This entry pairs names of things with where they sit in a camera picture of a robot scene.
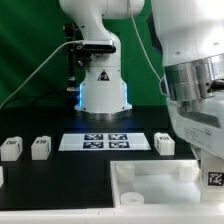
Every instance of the black cable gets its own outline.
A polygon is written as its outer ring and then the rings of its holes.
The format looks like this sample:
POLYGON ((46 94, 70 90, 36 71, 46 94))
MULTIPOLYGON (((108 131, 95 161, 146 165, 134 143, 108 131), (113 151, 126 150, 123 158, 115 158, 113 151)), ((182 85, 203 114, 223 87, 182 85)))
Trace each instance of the black cable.
POLYGON ((53 90, 53 91, 49 91, 47 93, 44 93, 43 95, 40 95, 39 97, 37 97, 32 103, 30 103, 29 107, 34 106, 39 100, 41 100, 42 98, 45 98, 46 96, 50 96, 52 94, 55 93, 66 93, 66 90, 64 89, 57 89, 57 90, 53 90))
POLYGON ((10 103, 12 102, 15 102, 15 101, 19 101, 19 100, 24 100, 24 99, 38 99, 38 100, 42 100, 42 99, 70 99, 72 97, 70 96, 45 96, 45 97, 42 97, 40 98, 40 96, 24 96, 24 97, 17 97, 17 98, 14 98, 14 99, 11 99, 9 101, 7 101, 4 106, 2 107, 2 110, 10 103))

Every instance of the white cable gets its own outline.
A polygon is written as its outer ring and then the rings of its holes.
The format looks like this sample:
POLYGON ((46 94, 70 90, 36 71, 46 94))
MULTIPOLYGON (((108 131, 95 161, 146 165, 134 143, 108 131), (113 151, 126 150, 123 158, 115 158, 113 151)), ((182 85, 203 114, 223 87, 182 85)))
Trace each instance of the white cable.
POLYGON ((34 75, 37 74, 37 72, 40 71, 40 69, 46 65, 50 60, 51 58, 61 49, 63 48, 64 46, 68 45, 68 44, 74 44, 74 43, 82 43, 82 41, 70 41, 70 42, 66 42, 64 44, 62 44, 60 47, 58 47, 19 87, 18 89, 16 89, 11 95, 9 95, 5 101, 1 104, 0 106, 0 111, 2 110, 3 106, 7 103, 7 101, 9 99, 11 99, 13 96, 15 96, 26 84, 27 82, 30 81, 30 79, 33 78, 34 75))
POLYGON ((132 23, 133 23, 133 26, 135 28, 135 32, 137 34, 139 43, 140 43, 140 45, 142 47, 143 53, 144 53, 144 55, 145 55, 145 57, 146 57, 146 59, 147 59, 147 61, 149 63, 149 66, 151 67, 152 71, 154 72, 154 74, 156 75, 156 77, 158 78, 158 80, 161 82, 162 79, 159 77, 158 73, 156 72, 155 68, 153 67, 153 65, 152 65, 152 63, 151 63, 151 61, 150 61, 150 59, 149 59, 149 57, 148 57, 148 55, 146 53, 146 50, 145 50, 144 44, 142 42, 142 39, 140 37, 140 34, 138 32, 138 28, 136 26, 135 19, 134 19, 134 15, 133 15, 133 12, 132 12, 131 0, 128 0, 128 4, 129 4, 130 13, 131 13, 132 23))

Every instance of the warning label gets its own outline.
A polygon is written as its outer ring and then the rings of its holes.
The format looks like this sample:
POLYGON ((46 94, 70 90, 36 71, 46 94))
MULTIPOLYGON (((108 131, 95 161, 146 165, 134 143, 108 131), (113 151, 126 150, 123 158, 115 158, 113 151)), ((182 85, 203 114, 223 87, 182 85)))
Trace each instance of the warning label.
POLYGON ((98 78, 98 81, 110 81, 110 79, 109 79, 109 77, 107 75, 106 70, 102 71, 101 75, 98 78))

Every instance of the sticker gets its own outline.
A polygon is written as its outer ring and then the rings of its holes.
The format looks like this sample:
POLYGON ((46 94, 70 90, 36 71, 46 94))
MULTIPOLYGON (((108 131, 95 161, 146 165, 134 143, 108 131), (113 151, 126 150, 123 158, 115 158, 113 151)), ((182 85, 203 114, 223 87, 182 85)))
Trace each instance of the sticker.
POLYGON ((83 149, 103 149, 103 142, 84 142, 83 149))
POLYGON ((45 144, 47 141, 46 140, 37 140, 36 144, 45 144))
POLYGON ((126 134, 109 134, 109 140, 128 140, 126 134))
POLYGON ((128 142, 109 142, 109 147, 111 149, 118 148, 118 149, 129 149, 129 143, 128 142))
POLYGON ((85 135, 84 137, 84 140, 85 141, 88 141, 88 140, 103 140, 103 135, 94 135, 94 134, 91 134, 91 135, 85 135))
POLYGON ((17 141, 7 141, 6 145, 15 145, 17 141))
POLYGON ((169 140, 169 137, 159 137, 159 139, 162 141, 166 141, 166 140, 169 140))
POLYGON ((110 81, 110 79, 106 73, 106 70, 102 71, 101 75, 98 78, 98 81, 110 81))
POLYGON ((208 173, 208 186, 221 187, 224 184, 224 173, 209 172, 208 173))
POLYGON ((201 148, 212 148, 211 130, 205 128, 185 128, 186 141, 201 148))

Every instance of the white box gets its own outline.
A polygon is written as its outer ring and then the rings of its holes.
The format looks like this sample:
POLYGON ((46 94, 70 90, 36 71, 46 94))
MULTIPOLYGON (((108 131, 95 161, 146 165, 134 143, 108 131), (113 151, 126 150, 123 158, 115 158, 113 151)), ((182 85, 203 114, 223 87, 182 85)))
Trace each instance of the white box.
POLYGON ((23 151, 23 140, 20 137, 7 138, 1 146, 2 161, 16 161, 23 151))
POLYGON ((161 156, 174 155, 175 142, 166 133, 156 133, 154 135, 154 146, 161 156))
POLYGON ((47 160, 51 152, 51 138, 38 137, 31 146, 32 160, 47 160))

